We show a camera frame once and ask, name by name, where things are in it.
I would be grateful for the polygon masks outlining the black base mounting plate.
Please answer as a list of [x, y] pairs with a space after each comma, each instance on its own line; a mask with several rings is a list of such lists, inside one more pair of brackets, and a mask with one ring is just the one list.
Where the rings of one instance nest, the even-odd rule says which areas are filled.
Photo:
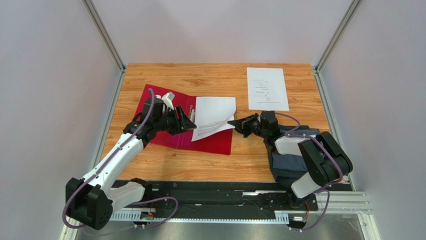
[[149, 199], [172, 197], [142, 205], [143, 213], [173, 220], [272, 220], [277, 211], [302, 214], [319, 209], [315, 195], [298, 199], [275, 182], [151, 180]]

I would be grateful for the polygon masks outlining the metal folder clip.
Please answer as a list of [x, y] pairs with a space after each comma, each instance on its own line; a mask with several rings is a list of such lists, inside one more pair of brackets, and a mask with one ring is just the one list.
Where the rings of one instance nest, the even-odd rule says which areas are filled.
[[189, 119], [191, 122], [194, 122], [195, 120], [195, 107], [193, 105], [190, 105], [189, 108]]

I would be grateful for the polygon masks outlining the white printed paper sheet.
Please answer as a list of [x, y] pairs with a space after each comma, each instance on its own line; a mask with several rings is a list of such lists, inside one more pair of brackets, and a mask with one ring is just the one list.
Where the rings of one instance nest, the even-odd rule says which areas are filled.
[[193, 130], [192, 141], [212, 136], [224, 130], [234, 129], [229, 121], [234, 120], [236, 112], [235, 97], [198, 96], [195, 101], [196, 129]]

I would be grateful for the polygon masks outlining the left aluminium corner post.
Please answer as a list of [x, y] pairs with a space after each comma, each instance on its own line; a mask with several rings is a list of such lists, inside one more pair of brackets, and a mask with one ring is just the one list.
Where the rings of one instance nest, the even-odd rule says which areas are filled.
[[107, 50], [109, 51], [113, 61], [121, 72], [126, 70], [126, 65], [124, 64], [116, 46], [113, 43], [112, 38], [110, 37], [108, 30], [103, 23], [101, 15], [99, 14], [95, 3], [92, 0], [82, 0], [89, 16], [91, 17], [94, 25], [96, 26]]

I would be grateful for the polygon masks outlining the red plastic folder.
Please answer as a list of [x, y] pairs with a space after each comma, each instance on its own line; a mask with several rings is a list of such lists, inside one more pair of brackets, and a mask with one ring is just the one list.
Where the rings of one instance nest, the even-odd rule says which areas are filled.
[[[191, 110], [196, 109], [196, 97], [178, 92], [176, 90], [167, 89], [160, 86], [146, 84], [139, 104], [136, 109], [136, 114], [143, 110], [144, 104], [151, 97], [149, 89], [152, 89], [156, 95], [165, 95], [169, 92], [174, 94], [172, 103], [174, 106], [180, 105], [187, 115]], [[193, 131], [170, 135], [166, 131], [161, 131], [156, 134], [156, 137], [150, 141], [151, 144], [160, 145], [168, 148], [198, 151], [220, 155], [230, 155], [232, 149], [233, 131], [231, 129], [222, 130], [211, 136], [203, 139], [192, 141]]]

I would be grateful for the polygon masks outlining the right aluminium corner post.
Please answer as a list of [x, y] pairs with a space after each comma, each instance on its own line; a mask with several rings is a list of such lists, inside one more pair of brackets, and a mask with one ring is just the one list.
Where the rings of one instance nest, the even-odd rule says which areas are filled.
[[343, 15], [343, 18], [341, 19], [339, 25], [337, 26], [334, 34], [332, 35], [328, 45], [326, 46], [323, 54], [321, 55], [318, 63], [315, 66], [316, 72], [321, 72], [322, 69], [327, 64], [327, 61], [331, 57], [334, 49], [337, 47], [341, 37], [343, 36], [344, 32], [346, 31], [348, 25], [350, 24], [351, 20], [355, 16], [357, 10], [359, 9], [360, 5], [362, 4], [363, 0], [352, 0], [348, 9], [346, 10], [345, 14]]

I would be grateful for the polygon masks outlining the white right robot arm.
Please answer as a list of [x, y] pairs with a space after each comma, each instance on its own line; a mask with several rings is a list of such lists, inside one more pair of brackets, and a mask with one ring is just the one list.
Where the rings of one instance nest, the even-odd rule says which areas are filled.
[[353, 164], [328, 131], [281, 126], [278, 113], [263, 111], [228, 123], [244, 138], [261, 137], [268, 152], [275, 181], [290, 188], [298, 199], [340, 182], [353, 171]]

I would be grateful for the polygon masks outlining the aluminium corner post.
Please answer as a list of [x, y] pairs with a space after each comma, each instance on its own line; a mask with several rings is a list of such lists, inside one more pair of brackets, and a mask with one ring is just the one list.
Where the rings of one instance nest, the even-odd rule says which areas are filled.
[[95, 3], [92, 0], [82, 0], [89, 16], [91, 17], [94, 25], [96, 26], [107, 50], [109, 51], [113, 61], [121, 72], [126, 70], [126, 65], [124, 64], [116, 46], [113, 43], [112, 38], [110, 37], [108, 30], [103, 23], [101, 15], [99, 14]]
[[346, 10], [345, 14], [343, 15], [343, 18], [341, 19], [339, 25], [337, 26], [334, 34], [332, 35], [328, 45], [326, 46], [323, 54], [321, 55], [318, 63], [315, 66], [316, 72], [321, 72], [322, 69], [327, 64], [327, 61], [331, 57], [334, 49], [337, 47], [341, 37], [343, 36], [344, 32], [346, 31], [348, 25], [350, 24], [351, 20], [355, 16], [357, 10], [359, 9], [360, 5], [362, 4], [363, 0], [352, 0], [348, 9]]

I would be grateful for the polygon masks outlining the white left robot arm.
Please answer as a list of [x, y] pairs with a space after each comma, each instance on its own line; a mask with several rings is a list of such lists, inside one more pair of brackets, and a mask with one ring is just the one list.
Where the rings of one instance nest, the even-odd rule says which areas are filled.
[[157, 133], [174, 136], [196, 127], [180, 105], [171, 107], [160, 98], [148, 98], [103, 160], [80, 179], [71, 178], [67, 182], [62, 212], [64, 224], [71, 229], [100, 230], [116, 211], [132, 204], [151, 203], [151, 183], [133, 178], [118, 188], [113, 188], [113, 184]]

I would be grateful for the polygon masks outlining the dark blue folded cloth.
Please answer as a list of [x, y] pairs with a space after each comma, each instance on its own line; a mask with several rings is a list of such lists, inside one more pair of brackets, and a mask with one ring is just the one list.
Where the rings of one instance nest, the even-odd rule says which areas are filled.
[[[287, 133], [295, 127], [296, 126], [279, 125], [282, 134]], [[319, 133], [320, 130], [317, 128], [310, 128], [308, 125], [302, 125], [290, 134], [316, 136]], [[269, 167], [274, 180], [285, 187], [291, 187], [292, 184], [296, 183], [294, 189], [299, 192], [308, 192], [308, 190], [316, 191], [317, 189], [324, 188], [324, 185], [315, 184], [310, 178], [308, 168], [302, 156], [290, 153], [272, 153], [269, 155]]]

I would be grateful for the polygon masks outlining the aluminium frame rail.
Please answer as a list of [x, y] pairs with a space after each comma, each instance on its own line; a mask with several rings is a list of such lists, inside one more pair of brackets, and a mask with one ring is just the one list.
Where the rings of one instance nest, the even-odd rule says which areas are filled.
[[325, 217], [357, 217], [369, 240], [380, 238], [367, 195], [345, 184], [303, 198], [276, 183], [156, 181], [147, 187], [119, 182], [104, 192], [85, 187], [76, 197], [66, 194], [64, 219], [78, 227], [100, 230], [112, 219], [155, 227], [169, 221], [188, 223], [282, 224], [292, 231], [319, 228]]

